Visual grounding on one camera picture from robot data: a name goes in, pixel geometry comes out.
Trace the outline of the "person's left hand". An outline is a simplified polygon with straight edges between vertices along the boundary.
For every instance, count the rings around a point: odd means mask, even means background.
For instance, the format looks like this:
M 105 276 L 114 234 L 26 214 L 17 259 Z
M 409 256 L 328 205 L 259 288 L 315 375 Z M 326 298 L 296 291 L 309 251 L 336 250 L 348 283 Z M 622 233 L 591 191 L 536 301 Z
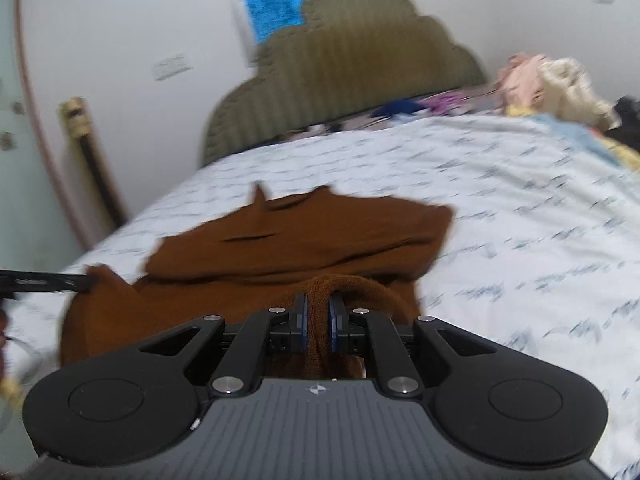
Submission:
M 9 326 L 9 318 L 6 315 L 6 311 L 0 308 L 0 380 L 4 378 L 6 374 L 6 330 Z

